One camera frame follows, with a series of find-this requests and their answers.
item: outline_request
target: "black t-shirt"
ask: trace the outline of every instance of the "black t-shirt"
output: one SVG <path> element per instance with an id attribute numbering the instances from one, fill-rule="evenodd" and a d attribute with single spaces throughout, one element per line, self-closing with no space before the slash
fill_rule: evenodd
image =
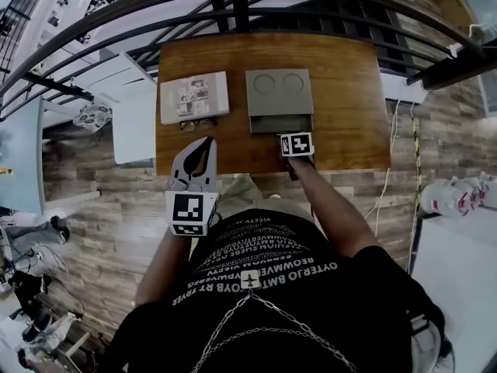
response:
<path id="1" fill-rule="evenodd" d="M 249 298 L 231 314 L 244 270 L 272 304 Z M 410 372 L 412 291 L 425 295 L 382 248 L 339 256 L 309 221 L 253 209 L 200 239 L 174 295 L 132 311 L 107 357 L 130 373 L 192 371 L 229 312 L 200 371 L 350 371 L 334 348 L 357 371 Z"/>

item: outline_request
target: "metal railing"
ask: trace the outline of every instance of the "metal railing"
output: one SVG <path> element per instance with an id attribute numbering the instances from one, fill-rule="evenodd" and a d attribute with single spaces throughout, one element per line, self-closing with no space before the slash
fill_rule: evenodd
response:
<path id="1" fill-rule="evenodd" d="M 383 20 L 371 18 L 369 16 L 361 16 L 357 14 L 350 14 L 344 12 L 333 12 L 329 9 L 303 9 L 300 7 L 287 7 L 287 8 L 253 8 L 251 5 L 254 4 L 253 0 L 210 0 L 203 3 L 200 7 L 197 7 L 192 12 L 171 19 L 164 19 L 156 23 L 150 23 L 148 25 L 139 26 L 135 29 L 128 30 L 109 39 L 99 41 L 90 47 L 87 47 L 83 51 L 72 55 L 71 57 L 65 59 L 64 61 L 56 64 L 50 70 L 44 72 L 41 76 L 35 76 L 30 74 L 30 69 L 39 64 L 42 60 L 50 56 L 52 53 L 62 48 L 65 44 L 71 42 L 72 40 L 80 37 L 87 32 L 94 30 L 95 28 L 105 25 L 115 19 L 129 15 L 133 12 L 139 11 L 141 9 L 146 9 L 154 5 L 162 4 L 164 2 L 170 2 L 173 0 L 120 0 L 114 2 L 113 4 L 100 9 L 98 12 L 86 16 L 84 19 L 77 21 L 75 24 L 69 26 L 65 30 L 62 30 L 57 36 L 53 37 L 51 40 L 46 42 L 40 49 L 38 49 L 34 54 L 32 54 L 28 59 L 26 59 L 9 77 L 0 85 L 0 96 L 3 96 L 9 89 L 11 89 L 20 79 L 27 79 L 31 83 L 26 87 L 19 90 L 14 96 L 5 101 L 0 111 L 4 110 L 7 106 L 16 101 L 23 93 L 29 91 L 33 84 L 44 85 L 45 88 L 41 89 L 39 92 L 34 93 L 25 101 L 16 106 L 13 110 L 9 112 L 11 114 L 13 111 L 19 109 L 24 104 L 28 103 L 30 100 L 42 96 L 50 90 L 57 90 L 59 93 L 51 96 L 50 99 L 58 99 L 63 95 L 71 96 L 69 99 L 60 101 L 60 104 L 68 103 L 77 98 L 91 99 L 87 93 L 80 89 L 74 87 L 67 87 L 65 83 L 69 82 L 71 78 L 78 76 L 91 68 L 102 64 L 106 60 L 91 64 L 86 68 L 80 69 L 70 75 L 67 75 L 58 81 L 54 81 L 49 77 L 55 72 L 64 68 L 72 62 L 75 62 L 88 54 L 95 51 L 99 51 L 104 47 L 108 47 L 112 44 L 118 43 L 122 40 L 129 39 L 144 33 L 150 33 L 157 30 L 162 30 L 162 32 L 154 38 L 151 44 L 136 48 L 132 51 L 127 51 L 127 53 L 137 59 L 140 65 L 145 70 L 150 70 L 156 67 L 158 64 L 158 53 L 162 49 L 162 46 L 171 43 L 177 38 L 182 39 L 194 38 L 194 37 L 208 37 L 199 36 L 198 33 L 205 29 L 207 26 L 212 24 L 217 24 L 218 34 L 225 33 L 250 33 L 250 32 L 304 32 L 304 33 L 321 33 L 330 36 L 337 37 L 347 37 L 356 40 L 362 40 L 367 43 L 371 43 L 378 48 L 391 49 L 397 51 L 399 54 L 408 55 L 412 57 L 418 57 L 424 61 L 430 63 L 430 66 L 422 66 L 420 64 L 407 63 L 406 61 L 401 61 L 396 58 L 389 56 L 378 55 L 379 61 L 390 62 L 392 64 L 403 64 L 408 66 L 411 74 L 406 75 L 409 83 L 416 81 L 423 81 L 423 85 L 426 88 L 437 89 L 443 85 L 451 84 L 462 79 L 465 75 L 468 77 L 473 75 L 476 71 L 482 69 L 484 66 L 492 65 L 492 62 L 497 63 L 497 58 L 493 55 L 495 49 L 488 49 L 487 46 L 480 46 L 475 41 L 467 37 L 465 34 L 459 30 L 453 28 L 451 25 L 446 23 L 443 19 L 438 16 L 433 15 L 431 12 L 426 11 L 422 8 L 415 7 L 412 3 L 406 0 L 355 0 L 364 5 L 372 5 L 376 7 L 381 7 L 389 12 L 397 12 L 412 19 L 416 19 L 427 26 L 441 32 L 446 37 L 451 38 L 455 42 L 460 43 L 464 46 L 464 49 L 458 54 L 457 58 L 450 56 L 449 49 L 437 42 L 423 37 L 419 34 L 402 29 L 400 26 L 395 24 L 386 23 Z M 203 11 L 209 6 L 212 6 L 212 10 Z M 313 29 L 312 26 L 304 27 L 303 29 L 286 28 L 285 26 L 277 26 L 276 29 L 267 29 L 264 26 L 260 26 L 260 19 L 275 19 L 279 21 L 283 17 L 297 17 L 307 18 L 309 20 L 317 20 L 321 24 L 321 29 Z M 258 17 L 259 19 L 250 20 L 250 17 Z M 235 20 L 235 25 L 230 27 L 228 24 L 228 19 L 233 18 Z M 425 54 L 415 49 L 402 46 L 400 44 L 393 44 L 385 40 L 378 40 L 374 37 L 365 37 L 361 32 L 345 34 L 336 31 L 334 24 L 337 21 L 352 23 L 355 26 L 362 26 L 363 29 L 376 29 L 383 33 L 393 34 L 395 37 L 404 37 L 411 40 L 415 40 L 417 43 L 423 44 L 429 49 L 443 52 L 449 58 L 440 59 L 434 58 L 430 54 Z M 445 67 L 457 66 L 458 62 L 463 62 L 465 64 L 464 69 L 459 69 L 458 71 L 445 71 Z"/>
<path id="2" fill-rule="evenodd" d="M 12 58 L 39 0 L 12 0 L 0 15 L 0 82 L 10 73 Z"/>

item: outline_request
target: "silver chain necklace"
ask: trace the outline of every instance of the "silver chain necklace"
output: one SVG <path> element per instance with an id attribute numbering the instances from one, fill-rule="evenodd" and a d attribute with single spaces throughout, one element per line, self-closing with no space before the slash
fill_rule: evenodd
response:
<path id="1" fill-rule="evenodd" d="M 303 331 L 289 330 L 289 329 L 278 329 L 278 328 L 273 328 L 273 327 L 270 327 L 270 328 L 257 327 L 255 329 L 250 329 L 250 330 L 246 330 L 245 332 L 237 333 L 234 336 L 231 336 L 231 337 L 227 338 L 226 340 L 223 340 L 220 343 L 213 346 L 214 341 L 216 340 L 217 335 L 219 334 L 219 332 L 223 328 L 224 324 L 227 322 L 228 319 L 230 319 L 233 316 L 233 314 L 235 313 L 235 310 L 240 308 L 242 305 L 244 305 L 249 298 L 253 298 L 254 300 L 257 300 L 258 302 L 262 302 L 269 309 L 273 309 L 273 310 L 277 311 L 279 314 L 283 315 L 289 321 L 299 325 Z M 242 336 L 246 336 L 248 334 L 258 333 L 258 332 L 288 333 L 288 334 L 308 337 L 308 338 L 311 338 L 313 340 L 316 340 L 322 347 L 324 347 L 326 350 L 329 350 L 339 361 L 342 361 L 345 364 L 345 366 L 349 369 L 349 371 L 351 371 L 352 373 L 357 373 L 356 366 L 353 363 L 349 362 L 343 356 L 343 354 L 339 350 L 337 350 L 332 344 L 330 344 L 327 340 L 325 340 L 322 337 L 315 334 L 308 325 L 306 325 L 305 323 L 299 322 L 288 312 L 285 312 L 284 310 L 276 307 L 272 302 L 268 302 L 267 300 L 260 298 L 258 295 L 256 295 L 254 293 L 254 291 L 252 289 L 249 289 L 248 294 L 244 298 L 242 298 L 241 300 L 238 300 L 236 305 L 232 309 L 230 309 L 228 312 L 226 312 L 226 314 L 224 314 L 224 317 L 221 320 L 221 323 L 219 323 L 219 325 L 217 325 L 216 329 L 213 331 L 212 335 L 210 336 L 210 339 L 207 342 L 207 345 L 203 349 L 202 356 L 200 357 L 199 361 L 193 367 L 192 373 L 197 373 L 200 370 L 200 368 L 202 368 L 202 365 L 206 361 L 206 359 L 212 353 L 219 350 L 221 347 L 223 347 L 227 343 L 230 343 L 231 341 L 239 339 Z"/>

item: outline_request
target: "white book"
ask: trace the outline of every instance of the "white book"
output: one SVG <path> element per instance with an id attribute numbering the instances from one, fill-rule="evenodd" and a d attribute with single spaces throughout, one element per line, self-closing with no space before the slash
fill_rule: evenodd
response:
<path id="1" fill-rule="evenodd" d="M 226 72 L 206 73 L 161 83 L 161 123 L 227 115 Z"/>

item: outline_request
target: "wooden panel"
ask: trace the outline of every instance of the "wooden panel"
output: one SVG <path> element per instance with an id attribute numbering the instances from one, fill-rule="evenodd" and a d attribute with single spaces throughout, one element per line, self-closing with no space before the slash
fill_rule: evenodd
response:
<path id="1" fill-rule="evenodd" d="M 178 124 L 161 124 L 158 108 L 157 174 L 170 175 L 177 153 L 206 135 L 217 141 L 220 174 L 285 171 L 276 135 L 252 135 L 249 130 L 245 71 L 269 68 L 309 70 L 318 169 L 390 165 L 386 106 L 374 47 L 320 35 L 254 33 L 179 41 L 163 47 L 159 82 L 226 71 L 231 112 L 220 118 L 214 129 L 181 132 Z"/>

